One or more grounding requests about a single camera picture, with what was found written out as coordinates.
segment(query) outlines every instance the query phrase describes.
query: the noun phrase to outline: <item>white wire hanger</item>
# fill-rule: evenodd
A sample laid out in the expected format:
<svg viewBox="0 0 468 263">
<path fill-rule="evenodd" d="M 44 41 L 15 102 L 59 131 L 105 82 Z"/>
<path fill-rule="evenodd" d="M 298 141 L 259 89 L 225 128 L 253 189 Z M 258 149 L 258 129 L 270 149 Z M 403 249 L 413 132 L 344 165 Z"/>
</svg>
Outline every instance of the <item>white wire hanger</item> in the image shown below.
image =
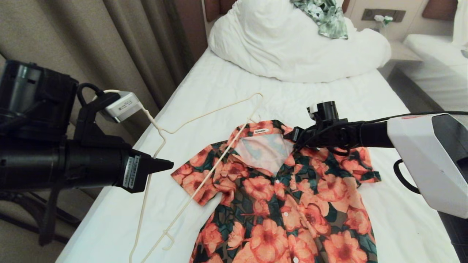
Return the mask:
<svg viewBox="0 0 468 263">
<path fill-rule="evenodd" d="M 118 92 L 117 90 L 109 90 L 109 91 L 105 91 L 105 92 Z M 174 134 L 176 133 L 177 131 L 179 131 L 182 127 L 184 127 L 186 124 L 188 123 L 191 123 L 197 119 L 200 119 L 202 117 L 205 117 L 209 114 L 212 114 L 216 111 L 219 111 L 219 110 L 223 110 L 225 108 L 228 108 L 230 106 L 234 106 L 236 104 L 239 104 L 241 102 L 244 102 L 244 101 L 248 101 L 250 100 L 251 98 L 253 98 L 255 95 L 260 95 L 261 96 L 261 99 L 260 101 L 258 102 L 258 104 L 256 105 L 256 107 L 254 108 L 254 110 L 252 111 L 252 113 L 250 114 L 250 116 L 247 118 L 247 121 L 246 123 L 242 126 L 242 128 L 238 131 L 238 133 L 236 134 L 236 136 L 234 137 L 233 141 L 229 144 L 229 146 L 226 148 L 226 150 L 223 152 L 223 154 L 221 155 L 221 157 L 219 158 L 219 160 L 215 163 L 215 165 L 213 166 L 213 168 L 210 170 L 210 172 L 206 175 L 206 177 L 204 178 L 204 180 L 201 182 L 201 184 L 199 185 L 199 187 L 195 190 L 195 192 L 191 195 L 190 199 L 185 203 L 185 205 L 181 208 L 181 210 L 179 211 L 179 213 L 175 216 L 175 218 L 173 219 L 173 221 L 169 224 L 169 226 L 163 231 L 163 234 L 161 235 L 161 237 L 159 238 L 159 240 L 153 245 L 153 247 L 150 249 L 150 251 L 148 252 L 148 254 L 145 256 L 145 258 L 142 260 L 142 263 L 146 261 L 146 259 L 148 259 L 148 257 L 151 255 L 151 253 L 154 251 L 154 249 L 159 245 L 159 243 L 162 241 L 162 239 L 164 238 L 164 236 L 167 236 L 170 240 L 171 240 L 171 244 L 168 246 L 168 247 L 165 247 L 163 248 L 163 250 L 169 250 L 171 249 L 172 245 L 174 244 L 175 242 L 175 239 L 169 234 L 169 230 L 171 229 L 171 227 L 175 224 L 175 222 L 179 219 L 179 217 L 182 215 L 182 213 L 185 211 L 185 209 L 188 207 L 188 205 L 190 204 L 190 202 L 192 201 L 192 199 L 195 197 L 195 195 L 200 191 L 200 189 L 204 186 L 205 182 L 208 180 L 208 178 L 210 178 L 211 174 L 213 173 L 213 171 L 215 170 L 215 168 L 218 166 L 218 164 L 221 162 L 221 160 L 224 158 L 224 156 L 226 155 L 226 153 L 228 152 L 229 149 L 231 149 L 233 143 L 239 138 L 241 132 L 245 129 L 245 127 L 247 126 L 247 124 L 249 122 L 254 122 L 256 123 L 256 121 L 253 120 L 253 117 L 255 115 L 255 112 L 258 110 L 258 108 L 260 107 L 260 105 L 262 104 L 262 100 L 263 100 L 263 94 L 262 93 L 254 93 L 252 94 L 252 96 L 250 96 L 249 98 L 246 98 L 244 100 L 241 100 L 241 101 L 237 101 L 237 102 L 234 102 L 232 104 L 229 104 L 229 105 L 226 105 L 224 107 L 221 107 L 219 109 L 216 109 L 216 110 L 213 110 L 213 111 L 210 111 L 208 113 L 205 113 L 201 116 L 198 116 L 196 118 L 193 118 L 187 122 L 185 122 L 184 124 L 182 124 L 179 128 L 175 129 L 174 131 L 168 131 L 166 129 L 163 129 L 161 128 L 155 121 L 155 119 L 151 116 L 151 114 L 149 113 L 148 110 L 146 110 L 145 108 L 143 108 L 143 111 L 144 113 L 146 114 L 146 116 L 148 117 L 148 119 L 150 120 L 151 124 L 153 124 L 153 126 L 158 130 L 158 133 L 159 135 L 162 137 L 163 139 L 163 142 L 161 144 L 161 146 L 159 146 L 159 148 L 156 150 L 156 152 L 154 153 L 154 156 L 153 158 L 156 158 L 156 156 L 158 155 L 158 153 L 161 151 L 161 149 L 164 147 L 164 145 L 166 144 L 166 137 L 162 134 L 162 131 L 165 131 L 169 134 Z M 137 228 L 137 234 L 136 234 L 136 237 L 135 237 L 135 243 L 133 245 L 133 248 L 132 248 L 132 251 L 130 252 L 130 255 L 129 255 L 129 263 L 132 263 L 132 257 L 133 257 L 133 253 L 135 252 L 135 249 L 138 245 L 138 240 L 139 240 L 139 235 L 140 235 L 140 231 L 141 231 L 141 225 L 142 225 L 142 222 L 143 222 L 143 217 L 144 217 L 144 212 L 145 212 L 145 206 L 146 206 L 146 200 L 147 200 L 147 197 L 148 197 L 148 193 L 149 193 L 149 185 L 151 183 L 151 177 L 152 177 L 153 174 L 149 174 L 148 175 L 148 180 L 147 180 L 147 187 L 146 187 L 146 190 L 145 190 L 145 194 L 144 194 L 144 197 L 143 197 L 143 203 L 142 203 L 142 206 L 141 206 L 141 212 L 140 212 L 140 218 L 139 218 L 139 222 L 138 222 L 138 228 Z"/>
</svg>

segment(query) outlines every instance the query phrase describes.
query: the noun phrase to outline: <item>white pillow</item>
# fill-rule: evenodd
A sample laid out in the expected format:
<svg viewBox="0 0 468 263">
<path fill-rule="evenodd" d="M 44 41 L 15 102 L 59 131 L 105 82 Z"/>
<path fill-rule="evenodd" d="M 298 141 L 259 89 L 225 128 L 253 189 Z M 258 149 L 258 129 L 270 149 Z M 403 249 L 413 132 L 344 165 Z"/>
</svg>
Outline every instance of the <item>white pillow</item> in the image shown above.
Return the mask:
<svg viewBox="0 0 468 263">
<path fill-rule="evenodd" d="M 390 44 L 381 34 L 356 32 L 329 39 L 289 0 L 238 0 L 214 24 L 208 45 L 219 57 L 265 77 L 291 82 L 330 82 L 383 66 Z"/>
<path fill-rule="evenodd" d="M 453 44 L 468 47 L 468 0 L 458 0 L 453 22 Z"/>
</svg>

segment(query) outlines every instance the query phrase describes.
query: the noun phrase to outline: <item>floral shirt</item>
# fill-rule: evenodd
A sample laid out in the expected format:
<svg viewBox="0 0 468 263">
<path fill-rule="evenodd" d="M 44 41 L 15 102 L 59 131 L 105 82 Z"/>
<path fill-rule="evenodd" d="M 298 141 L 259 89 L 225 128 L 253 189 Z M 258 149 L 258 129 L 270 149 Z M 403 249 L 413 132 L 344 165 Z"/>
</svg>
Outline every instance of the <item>floral shirt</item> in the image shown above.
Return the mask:
<svg viewBox="0 0 468 263">
<path fill-rule="evenodd" d="M 343 10 L 335 0 L 290 0 L 319 27 L 319 34 L 329 38 L 348 39 Z"/>
<path fill-rule="evenodd" d="M 211 144 L 172 177 L 192 195 L 241 128 Z M 190 263 L 377 262 L 357 191 L 380 181 L 365 148 L 349 156 L 303 148 L 277 120 L 248 124 L 194 197 L 221 203 L 200 230 Z"/>
</svg>

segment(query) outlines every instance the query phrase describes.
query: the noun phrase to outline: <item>white bed sheet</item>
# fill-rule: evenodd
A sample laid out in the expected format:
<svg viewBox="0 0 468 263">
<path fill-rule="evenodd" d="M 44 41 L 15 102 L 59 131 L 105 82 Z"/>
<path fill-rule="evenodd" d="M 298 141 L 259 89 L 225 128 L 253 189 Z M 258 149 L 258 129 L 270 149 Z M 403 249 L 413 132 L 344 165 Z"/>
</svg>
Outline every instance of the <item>white bed sheet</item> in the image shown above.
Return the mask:
<svg viewBox="0 0 468 263">
<path fill-rule="evenodd" d="M 445 110 L 468 110 L 468 58 L 450 36 L 408 35 L 403 42 L 423 59 L 399 66 Z"/>
<path fill-rule="evenodd" d="M 310 126 L 312 121 L 306 107 L 329 100 L 336 101 L 340 117 L 350 121 L 408 112 L 377 70 L 331 83 L 289 83 L 250 74 L 207 50 L 157 121 L 164 128 L 174 129 L 192 117 L 254 92 L 265 96 L 258 111 L 262 120 L 278 119 L 291 127 Z M 186 125 L 177 134 L 168 136 L 158 157 L 172 160 L 176 169 L 206 145 L 226 140 L 236 126 L 246 121 L 257 99 Z M 149 127 L 135 148 L 153 154 L 161 142 L 156 130 Z M 379 262 L 458 262 L 437 213 L 421 196 L 404 188 L 394 175 L 392 166 L 399 159 L 396 150 L 371 148 L 370 153 L 383 181 L 364 184 L 359 191 L 373 225 Z M 189 198 L 169 176 L 171 172 L 153 175 L 133 262 L 141 262 Z M 104 188 L 57 262 L 128 262 L 142 200 L 143 193 Z M 147 262 L 188 262 L 198 230 L 219 200 L 217 196 L 204 207 L 192 202 L 170 231 L 175 238 L 172 249 L 162 250 L 170 243 L 169 238 L 164 238 Z"/>
</svg>

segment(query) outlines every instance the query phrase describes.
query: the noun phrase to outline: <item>green patterned cloth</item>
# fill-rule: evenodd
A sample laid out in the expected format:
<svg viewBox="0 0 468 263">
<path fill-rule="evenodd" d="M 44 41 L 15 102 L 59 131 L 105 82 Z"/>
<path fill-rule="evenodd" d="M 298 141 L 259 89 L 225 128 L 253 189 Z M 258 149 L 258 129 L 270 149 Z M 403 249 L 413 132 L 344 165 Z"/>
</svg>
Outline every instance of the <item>green patterned cloth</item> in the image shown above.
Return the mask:
<svg viewBox="0 0 468 263">
<path fill-rule="evenodd" d="M 335 0 L 291 0 L 319 26 L 319 34 L 329 38 L 348 39 L 341 7 Z"/>
</svg>

